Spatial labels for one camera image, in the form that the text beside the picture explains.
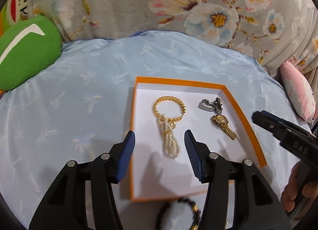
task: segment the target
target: wrinkled sheet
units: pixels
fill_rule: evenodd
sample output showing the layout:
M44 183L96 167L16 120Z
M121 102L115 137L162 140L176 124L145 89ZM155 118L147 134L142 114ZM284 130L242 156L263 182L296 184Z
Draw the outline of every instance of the wrinkled sheet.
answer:
M0 192L24 226L67 161L91 161L122 141L136 76L225 84L251 122L268 162L262 172L280 196L298 159L253 125L251 115L265 109L309 130L282 86L244 54L182 33L149 31L68 43L52 66L0 100ZM124 228L152 228L158 203L131 204L123 194L127 184L113 187ZM195 196L201 209L204 199ZM140 217L132 214L138 210Z

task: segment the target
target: gold watch face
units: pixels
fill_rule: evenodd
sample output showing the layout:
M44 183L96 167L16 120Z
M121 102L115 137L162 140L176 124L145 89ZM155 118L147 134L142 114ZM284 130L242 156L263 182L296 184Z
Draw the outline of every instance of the gold watch face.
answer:
M216 115L216 116L214 117L214 119L215 119L215 121L216 121L217 123L219 123L219 124L225 124L225 123L227 123L227 118L226 118L225 116L223 116L223 115Z

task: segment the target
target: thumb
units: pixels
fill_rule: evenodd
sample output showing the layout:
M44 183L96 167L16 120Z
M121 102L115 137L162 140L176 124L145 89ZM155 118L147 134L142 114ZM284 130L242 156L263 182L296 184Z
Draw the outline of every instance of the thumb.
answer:
M302 194L306 198L316 198L318 196L318 182L307 183L302 190Z

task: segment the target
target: human hand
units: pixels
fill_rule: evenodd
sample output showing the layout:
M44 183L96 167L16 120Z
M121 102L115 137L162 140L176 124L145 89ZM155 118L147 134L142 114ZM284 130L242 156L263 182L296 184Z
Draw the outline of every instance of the human hand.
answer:
M298 194L298 182L297 177L299 173L300 162L296 163L292 168L288 184L286 185L282 195L281 195L281 204L287 212L291 212L295 207L295 198ZM304 208L299 212L297 218L302 218L306 212L311 207L312 203L318 196L318 182L307 183L303 190L302 194L304 197L309 198L309 201L304 206Z

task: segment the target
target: gold watch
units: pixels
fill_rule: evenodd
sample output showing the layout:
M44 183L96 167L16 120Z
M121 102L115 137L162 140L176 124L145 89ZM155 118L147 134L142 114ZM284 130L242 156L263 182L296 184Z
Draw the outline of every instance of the gold watch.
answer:
M211 117L210 120L220 127L232 140L236 138L237 135L227 126L229 121L224 115L215 115Z

